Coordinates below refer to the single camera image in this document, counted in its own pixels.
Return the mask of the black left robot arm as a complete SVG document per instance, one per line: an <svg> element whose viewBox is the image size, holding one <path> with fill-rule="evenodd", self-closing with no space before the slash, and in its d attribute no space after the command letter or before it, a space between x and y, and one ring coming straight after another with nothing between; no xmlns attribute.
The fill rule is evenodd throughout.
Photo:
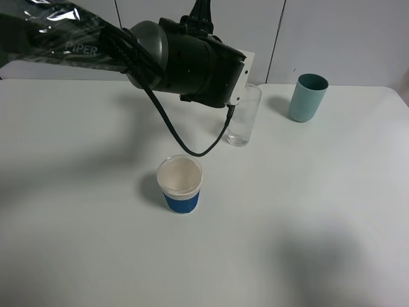
<svg viewBox="0 0 409 307"><path fill-rule="evenodd" d="M161 18L118 28L70 1L2 1L1 64L48 63L125 74L137 88L222 108L245 54L213 33L209 1L179 22Z"/></svg>

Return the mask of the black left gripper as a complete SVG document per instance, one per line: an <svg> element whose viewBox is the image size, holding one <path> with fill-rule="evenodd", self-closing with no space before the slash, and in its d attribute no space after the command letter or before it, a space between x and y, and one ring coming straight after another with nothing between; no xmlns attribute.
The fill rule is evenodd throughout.
<svg viewBox="0 0 409 307"><path fill-rule="evenodd" d="M182 101L223 108L230 100L246 56L213 37L213 23L193 17L161 18L167 38L167 64L159 90Z"/></svg>

